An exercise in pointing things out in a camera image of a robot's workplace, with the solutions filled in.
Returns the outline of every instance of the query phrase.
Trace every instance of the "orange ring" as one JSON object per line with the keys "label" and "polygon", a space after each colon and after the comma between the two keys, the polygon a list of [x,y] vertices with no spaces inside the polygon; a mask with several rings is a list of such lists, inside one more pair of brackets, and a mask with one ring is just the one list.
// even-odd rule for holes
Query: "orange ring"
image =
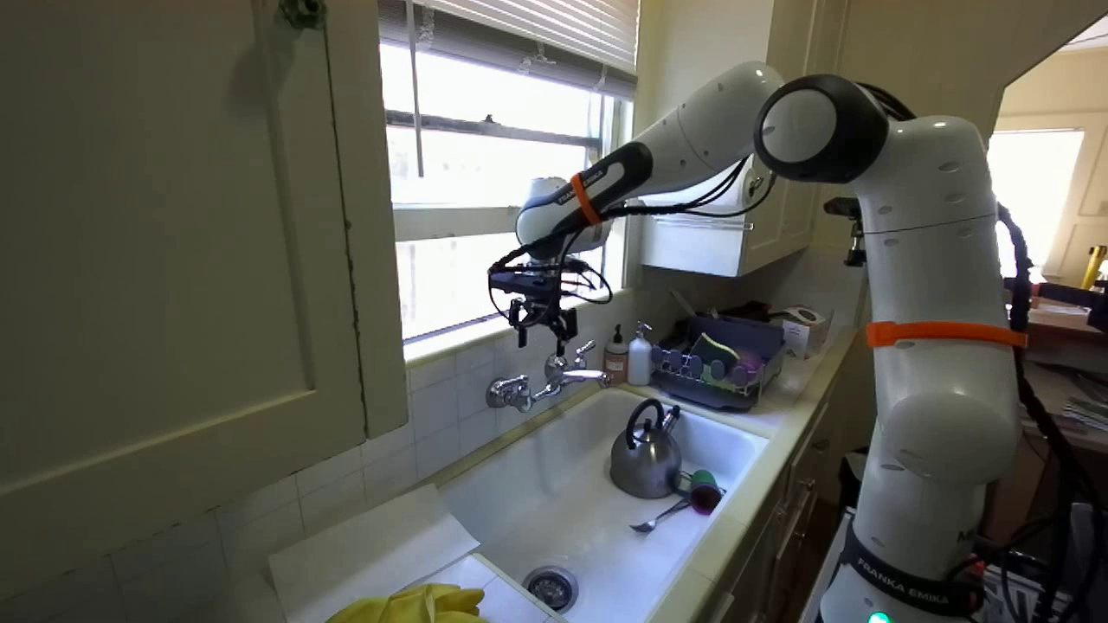
{"label": "orange ring", "polygon": [[579,213],[585,214],[585,222],[597,224],[597,222],[598,222],[598,213],[597,213],[597,205],[590,200],[585,179],[580,179],[580,177],[572,177],[568,188],[575,192]]}
{"label": "orange ring", "polygon": [[966,323],[872,323],[864,329],[872,350],[894,345],[904,341],[971,341],[971,344],[1002,344],[1013,350],[1028,350],[1025,333],[1008,333],[1002,325],[966,325]]}

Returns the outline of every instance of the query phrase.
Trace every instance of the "faucet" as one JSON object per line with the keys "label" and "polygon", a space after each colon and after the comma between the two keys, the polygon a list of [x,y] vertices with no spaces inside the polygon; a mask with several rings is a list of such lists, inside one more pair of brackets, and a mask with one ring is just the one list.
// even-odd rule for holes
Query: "faucet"
{"label": "faucet", "polygon": [[585,383],[585,380],[605,380],[602,371],[585,371],[585,352],[593,350],[593,341],[580,344],[568,362],[563,356],[552,356],[548,362],[548,383],[541,390],[530,396],[530,378],[526,373],[512,373],[512,378],[495,378],[485,388],[485,407],[487,408],[519,408],[526,413],[530,407],[560,396],[568,383]]}
{"label": "faucet", "polygon": [[597,344],[580,344],[568,362],[563,356],[552,356],[548,362],[548,383],[555,390],[563,390],[568,383],[585,383],[585,380],[605,380],[609,373],[605,371],[590,371],[585,367],[585,352],[593,350]]}

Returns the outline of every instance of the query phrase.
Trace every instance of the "kettle handle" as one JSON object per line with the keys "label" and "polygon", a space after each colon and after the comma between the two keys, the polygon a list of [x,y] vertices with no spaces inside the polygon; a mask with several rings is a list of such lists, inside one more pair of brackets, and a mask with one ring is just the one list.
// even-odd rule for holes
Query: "kettle handle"
{"label": "kettle handle", "polygon": [[646,408],[654,408],[654,425],[661,425],[661,419],[665,419],[661,403],[658,403],[658,397],[645,397],[645,403],[630,413],[630,419],[625,419],[625,431],[622,431],[625,449],[637,449],[634,431],[637,431],[637,419],[642,419]]}

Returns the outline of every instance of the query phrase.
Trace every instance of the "window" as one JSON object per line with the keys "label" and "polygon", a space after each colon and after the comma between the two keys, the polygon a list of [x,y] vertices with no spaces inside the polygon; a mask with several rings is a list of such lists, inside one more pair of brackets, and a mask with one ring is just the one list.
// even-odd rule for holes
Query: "window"
{"label": "window", "polygon": [[[533,177],[568,177],[625,138],[634,62],[598,65],[602,52],[579,58],[533,41],[541,33],[512,33],[530,26],[512,10],[552,13],[555,5],[378,9],[402,329],[420,341],[495,317],[485,270],[515,251],[515,205]],[[620,26],[634,47],[637,0],[616,9],[634,9]],[[585,258],[613,289],[622,282],[620,233]]]}
{"label": "window", "polygon": [[[1011,213],[1028,238],[1031,270],[1042,273],[1058,217],[1071,200],[1071,179],[1080,157],[1085,133],[1074,128],[1025,128],[992,133],[989,177],[998,200]],[[1002,273],[1013,273],[1008,228],[998,224]]]}

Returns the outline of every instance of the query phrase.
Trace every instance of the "sink drain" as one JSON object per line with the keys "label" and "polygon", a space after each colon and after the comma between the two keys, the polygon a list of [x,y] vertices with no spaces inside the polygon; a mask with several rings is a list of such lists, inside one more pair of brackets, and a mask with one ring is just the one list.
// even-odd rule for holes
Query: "sink drain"
{"label": "sink drain", "polygon": [[523,590],[548,602],[548,610],[563,612],[579,602],[579,583],[563,567],[535,567],[523,578]]}

